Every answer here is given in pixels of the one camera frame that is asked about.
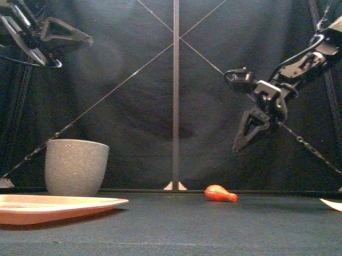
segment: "dark gray table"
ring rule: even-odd
[[[101,193],[117,210],[34,226],[0,225],[0,255],[342,255],[342,213],[318,198]]]

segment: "white plate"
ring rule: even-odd
[[[30,225],[87,216],[129,203],[127,199],[0,195],[0,224]]]
[[[337,211],[342,212],[342,203],[332,202],[326,199],[320,199],[329,207],[336,209]]]

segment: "ceramic cup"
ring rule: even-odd
[[[47,143],[46,184],[51,195],[94,196],[102,186],[110,147],[102,143],[57,139]]]

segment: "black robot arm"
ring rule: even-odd
[[[225,74],[234,90],[250,93],[256,107],[245,111],[234,150],[241,151],[288,119],[288,102],[298,90],[321,76],[342,58],[342,16],[312,40],[310,47],[277,67],[269,81],[256,80],[246,68]]]
[[[91,46],[93,38],[65,21],[45,18],[42,12],[35,15],[33,5],[38,5],[38,1],[7,0],[6,6],[0,6],[0,46],[18,45],[35,63],[0,57],[31,66],[59,68],[59,57],[66,52]]]

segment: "black backdrop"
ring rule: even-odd
[[[338,190],[338,175],[285,129],[242,153],[232,151],[253,102],[229,88],[222,73],[246,66],[258,79],[269,78],[278,63],[308,47],[310,3],[181,0],[174,59],[173,0],[51,0],[47,16],[89,33],[95,43],[65,56],[61,70],[2,62],[3,173],[106,97],[61,136],[110,146],[103,188],[163,189],[179,180],[191,190],[210,184],[232,190]],[[329,94],[341,90],[338,70],[333,75],[333,85],[321,78],[301,91],[288,126],[341,166],[340,112],[332,107],[341,98]],[[19,187],[45,186],[45,152],[11,179]]]

